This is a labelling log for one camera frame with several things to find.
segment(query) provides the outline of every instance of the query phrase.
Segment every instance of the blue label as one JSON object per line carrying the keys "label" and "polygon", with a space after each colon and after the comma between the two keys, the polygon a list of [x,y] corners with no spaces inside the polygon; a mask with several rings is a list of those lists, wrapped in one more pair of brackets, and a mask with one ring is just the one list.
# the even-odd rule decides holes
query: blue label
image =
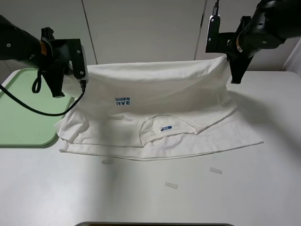
{"label": "blue label", "polygon": [[164,131],[164,130],[167,130],[167,129],[172,129],[172,126],[162,127],[161,131]]}
{"label": "blue label", "polygon": [[116,105],[130,105],[129,97],[117,97],[115,98]]}

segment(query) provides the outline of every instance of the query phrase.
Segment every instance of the table surface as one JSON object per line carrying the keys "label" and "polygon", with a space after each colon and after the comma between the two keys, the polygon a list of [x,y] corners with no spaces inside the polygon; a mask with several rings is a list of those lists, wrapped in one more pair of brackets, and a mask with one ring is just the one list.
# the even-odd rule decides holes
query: table surface
{"label": "table surface", "polygon": [[58,143],[1,148],[0,225],[300,225],[301,78],[247,72],[229,90],[264,144],[176,160],[115,159],[110,165],[102,164],[104,157],[60,153]]}

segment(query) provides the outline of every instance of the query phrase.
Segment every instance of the white t-shirt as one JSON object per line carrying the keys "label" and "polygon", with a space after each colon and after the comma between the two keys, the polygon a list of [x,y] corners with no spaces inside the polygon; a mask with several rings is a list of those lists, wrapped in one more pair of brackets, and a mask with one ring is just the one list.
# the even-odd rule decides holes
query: white t-shirt
{"label": "white t-shirt", "polygon": [[[226,89],[226,56],[94,65],[88,73],[82,100],[56,124],[59,137],[73,144],[141,147],[166,136],[198,134],[236,108]],[[64,87],[72,93],[68,79]]]}

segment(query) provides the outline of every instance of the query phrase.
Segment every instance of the white cabinet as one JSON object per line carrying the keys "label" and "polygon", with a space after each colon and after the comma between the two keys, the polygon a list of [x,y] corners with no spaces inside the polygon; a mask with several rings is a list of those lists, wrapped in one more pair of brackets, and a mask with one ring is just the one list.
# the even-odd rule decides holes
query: white cabinet
{"label": "white cabinet", "polygon": [[[208,0],[207,2],[204,24],[197,51],[197,60],[211,59],[220,56],[220,54],[205,53],[209,17],[212,14],[215,2],[215,0]],[[241,17],[253,16],[259,2],[260,0],[221,0],[219,8],[219,14],[221,16],[220,32],[235,32]],[[299,38],[287,40],[285,44],[277,49],[261,50],[254,56],[249,70],[280,71],[298,40]]]}
{"label": "white cabinet", "polygon": [[38,39],[43,27],[51,27],[56,39],[80,38],[87,64],[95,64],[81,0],[1,0],[0,14]]}
{"label": "white cabinet", "polygon": [[84,0],[98,64],[193,60],[205,0]]}

